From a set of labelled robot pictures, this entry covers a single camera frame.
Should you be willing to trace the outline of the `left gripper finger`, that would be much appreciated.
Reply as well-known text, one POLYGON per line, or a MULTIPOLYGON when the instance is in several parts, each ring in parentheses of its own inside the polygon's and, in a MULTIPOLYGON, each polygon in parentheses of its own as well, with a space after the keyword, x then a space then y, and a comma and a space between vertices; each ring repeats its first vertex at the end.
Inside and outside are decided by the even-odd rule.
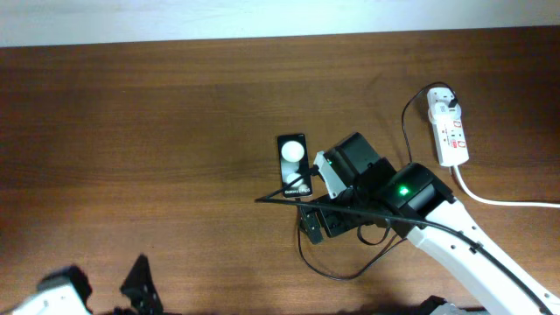
POLYGON ((66 266, 43 277, 37 284, 37 290, 46 291, 65 284, 73 286, 82 302, 87 302, 93 292, 88 277, 77 265, 66 266))
POLYGON ((152 280, 148 257, 141 254, 120 287, 131 307, 141 315, 163 315, 164 307, 152 280))

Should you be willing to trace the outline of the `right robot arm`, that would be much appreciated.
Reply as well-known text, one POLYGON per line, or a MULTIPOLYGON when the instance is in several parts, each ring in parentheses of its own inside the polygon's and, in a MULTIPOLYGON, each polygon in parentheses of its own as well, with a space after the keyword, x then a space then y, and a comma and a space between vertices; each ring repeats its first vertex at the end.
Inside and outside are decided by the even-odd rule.
POLYGON ((557 314, 559 299, 505 253, 432 171, 396 171, 359 133, 320 151, 328 191, 311 207, 385 222, 448 270, 492 314, 557 314))

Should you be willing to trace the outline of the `black smartphone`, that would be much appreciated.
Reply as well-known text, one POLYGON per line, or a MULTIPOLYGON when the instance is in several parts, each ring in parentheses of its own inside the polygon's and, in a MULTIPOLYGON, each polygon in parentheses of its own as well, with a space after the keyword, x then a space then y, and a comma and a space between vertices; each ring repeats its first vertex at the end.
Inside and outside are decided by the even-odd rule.
POLYGON ((311 176, 305 172, 309 170, 309 158, 304 134, 281 135, 276 138, 279 156, 282 186, 287 186, 300 178, 282 195, 285 198, 301 198, 312 195, 311 176))

